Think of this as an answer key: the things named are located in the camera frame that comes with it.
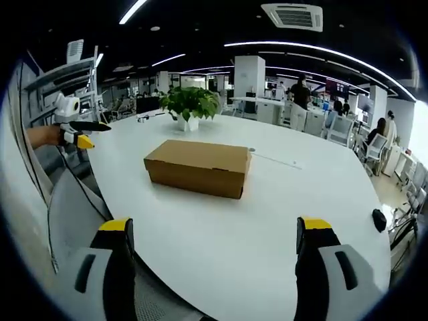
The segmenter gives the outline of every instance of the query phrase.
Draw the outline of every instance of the black device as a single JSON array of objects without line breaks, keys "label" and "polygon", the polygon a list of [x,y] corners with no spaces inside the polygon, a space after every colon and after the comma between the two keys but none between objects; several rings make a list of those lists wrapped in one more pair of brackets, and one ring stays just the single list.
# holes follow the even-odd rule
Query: black device
[{"label": "black device", "polygon": [[[245,97],[254,97],[255,92],[246,92]],[[255,102],[245,102],[245,112],[248,114],[255,114]]]},{"label": "black device", "polygon": [[331,96],[349,98],[349,86],[334,82],[333,80],[326,80],[326,92]]},{"label": "black device", "polygon": [[374,209],[372,212],[372,217],[376,229],[379,231],[379,233],[383,232],[387,227],[387,219],[385,218],[385,215],[383,215],[380,210]]},{"label": "black device", "polygon": [[160,108],[159,97],[146,97],[136,99],[136,113],[144,114]]}]

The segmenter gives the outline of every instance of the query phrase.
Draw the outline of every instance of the ceiling light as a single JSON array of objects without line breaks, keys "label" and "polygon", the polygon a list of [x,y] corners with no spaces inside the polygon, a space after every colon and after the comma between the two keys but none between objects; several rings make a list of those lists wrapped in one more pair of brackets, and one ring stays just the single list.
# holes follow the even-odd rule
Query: ceiling light
[{"label": "ceiling light", "polygon": [[157,63],[153,64],[153,65],[152,65],[152,67],[155,67],[155,66],[157,66],[157,65],[163,64],[164,62],[168,62],[168,61],[173,60],[173,59],[176,59],[176,58],[183,57],[183,56],[185,56],[185,55],[186,55],[185,53],[182,53],[181,55],[177,55],[177,56],[174,56],[174,57],[171,57],[171,58],[168,58],[168,59],[162,60],[161,62],[157,62]]},{"label": "ceiling light", "polygon": [[98,67],[98,65],[100,64],[101,59],[102,59],[103,57],[104,57],[104,54],[102,54],[102,53],[100,53],[100,54],[98,55],[98,57],[96,58],[95,68],[97,68],[97,67]]},{"label": "ceiling light", "polygon": [[220,74],[230,74],[230,72],[210,72],[207,75],[220,75]]},{"label": "ceiling light", "polygon": [[351,68],[351,67],[348,67],[348,66],[346,66],[346,65],[338,64],[337,62],[331,62],[330,60],[327,60],[327,62],[328,62],[329,64],[334,64],[334,65],[337,65],[337,66],[340,66],[340,67],[343,67],[343,68],[346,68],[346,69],[352,70],[353,72],[356,72],[356,73],[358,73],[358,74],[361,74],[361,72],[360,72],[359,70],[354,69],[354,68]]},{"label": "ceiling light", "polygon": [[385,85],[385,84],[382,84],[380,81],[378,81],[377,79],[374,79],[373,77],[370,77],[369,75],[366,75],[365,73],[361,73],[361,75],[362,76],[364,76],[364,77],[366,77],[366,78],[368,78],[368,79],[370,79],[370,80],[372,80],[372,81],[374,81],[374,82],[377,82],[379,85],[381,85],[382,87],[385,87],[385,89],[388,89],[388,86],[387,85]]},{"label": "ceiling light", "polygon": [[113,72],[125,72],[126,70],[131,69],[134,66],[119,66],[114,68]]},{"label": "ceiling light", "polygon": [[285,55],[285,52],[282,51],[259,51],[259,54],[276,54],[276,55]]},{"label": "ceiling light", "polygon": [[355,85],[349,84],[348,82],[344,82],[344,81],[342,81],[342,80],[339,80],[339,79],[336,79],[336,78],[333,78],[333,77],[328,77],[328,76],[325,76],[325,75],[316,74],[316,73],[314,73],[314,72],[306,72],[306,71],[304,71],[304,70],[291,69],[291,68],[283,68],[283,67],[269,67],[269,66],[266,66],[266,68],[271,68],[271,69],[281,69],[281,70],[289,70],[289,71],[291,71],[291,72],[302,72],[303,74],[310,74],[310,75],[320,76],[320,77],[323,77],[323,78],[326,78],[326,79],[329,79],[329,80],[334,80],[335,82],[340,82],[341,84],[345,84],[345,85],[348,85],[348,86],[354,87],[354,88],[356,88],[356,89],[362,90],[363,92],[366,92],[367,94],[370,94],[367,90],[364,90],[364,89],[362,89],[362,88],[360,88],[360,87],[358,87],[358,86],[355,86]]},{"label": "ceiling light", "polygon": [[198,72],[199,70],[211,70],[211,69],[220,69],[220,68],[233,68],[235,66],[221,66],[221,67],[209,67],[209,68],[199,68],[199,69],[192,69],[192,70],[187,70],[185,72],[183,72],[184,74],[188,73],[188,72]]},{"label": "ceiling light", "polygon": [[147,0],[138,0],[136,3],[134,3],[134,5],[128,10],[127,13],[125,13],[123,18],[119,21],[119,24],[124,25],[134,15],[134,13],[136,13],[136,11],[140,9],[140,7],[146,2]]},{"label": "ceiling light", "polygon": [[287,56],[298,56],[298,57],[305,57],[305,58],[310,58],[310,59],[315,59],[315,60],[321,60],[322,62],[325,62],[326,60],[325,59],[322,59],[322,58],[318,58],[318,57],[314,57],[314,56],[309,56],[309,55],[302,55],[302,54],[300,54],[300,53],[291,53],[291,52],[288,52],[287,53]]},{"label": "ceiling light", "polygon": [[346,58],[348,60],[352,60],[353,62],[356,62],[360,65],[363,65],[364,67],[367,67],[375,72],[377,72],[378,74],[384,76],[386,79],[390,80],[392,83],[394,83],[396,86],[398,86],[402,91],[404,91],[411,99],[413,99],[414,101],[416,101],[416,97],[414,97],[414,95],[412,95],[412,93],[410,93],[410,91],[408,91],[402,84],[400,84],[398,81],[396,81],[394,78],[392,78],[390,75],[384,73],[382,70],[377,69],[376,67],[362,61],[359,60],[357,58],[354,58],[352,56],[346,55],[344,53],[341,53],[339,51],[334,51],[331,49],[327,49],[327,48],[323,48],[323,47],[318,47],[316,45],[306,45],[304,43],[294,43],[294,42],[282,42],[282,41],[251,41],[251,42],[237,42],[237,43],[226,43],[225,47],[234,47],[237,45],[289,45],[289,46],[293,46],[293,47],[304,47],[304,48],[309,48],[309,49],[315,49],[315,50],[320,50],[320,51],[324,51],[324,52],[328,52],[330,54],[334,54],[336,56],[340,56],[343,58]]},{"label": "ceiling light", "polygon": [[289,78],[298,78],[297,76],[291,76],[291,75],[283,75],[283,74],[276,74],[277,76],[282,76],[282,77],[289,77]]}]

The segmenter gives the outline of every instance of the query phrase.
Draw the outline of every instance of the shelf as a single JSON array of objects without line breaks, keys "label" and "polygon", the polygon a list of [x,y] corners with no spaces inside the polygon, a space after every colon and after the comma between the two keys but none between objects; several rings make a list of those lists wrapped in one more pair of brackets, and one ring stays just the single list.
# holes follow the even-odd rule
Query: shelf
[{"label": "shelf", "polygon": [[95,61],[92,57],[79,60],[78,62],[72,62],[70,64],[62,65],[37,77],[36,80],[30,83],[27,87],[25,87],[25,89],[29,91],[35,90],[59,78],[66,77],[80,71],[89,70],[94,64]]},{"label": "shelf", "polygon": [[31,125],[31,127],[33,126],[34,122],[37,122],[38,120],[48,117],[49,114],[52,114],[55,112],[56,107],[51,106],[49,108],[46,108],[46,110],[44,110],[43,112],[41,112],[40,114],[38,114],[36,117],[33,117],[32,119],[29,120],[29,123]]},{"label": "shelf", "polygon": [[80,83],[87,84],[88,81],[89,81],[89,74],[85,75],[85,76],[73,78],[71,80],[68,80],[67,82],[63,82],[62,84],[54,86],[54,87],[52,87],[50,89],[46,89],[46,90],[43,91],[42,94],[44,96],[48,96],[50,94],[53,94],[54,92],[58,92],[60,90],[63,90],[65,88],[68,88],[68,87],[71,87],[71,86],[75,86],[75,85],[80,84]]}]

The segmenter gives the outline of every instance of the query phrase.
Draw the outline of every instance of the box lid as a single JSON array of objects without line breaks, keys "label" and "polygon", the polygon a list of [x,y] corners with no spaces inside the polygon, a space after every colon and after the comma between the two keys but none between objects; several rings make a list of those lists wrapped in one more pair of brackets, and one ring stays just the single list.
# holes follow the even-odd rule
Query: box lid
[{"label": "box lid", "polygon": [[247,147],[166,140],[145,159],[245,174],[248,157]]}]

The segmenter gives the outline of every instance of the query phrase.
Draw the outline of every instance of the cardboard box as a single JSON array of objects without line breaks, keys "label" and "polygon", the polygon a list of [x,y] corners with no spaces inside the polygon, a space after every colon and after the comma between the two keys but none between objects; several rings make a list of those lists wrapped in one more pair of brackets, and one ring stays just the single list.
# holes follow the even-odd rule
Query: cardboard box
[{"label": "cardboard box", "polygon": [[144,165],[154,183],[240,199],[250,161],[246,147],[167,140]]}]

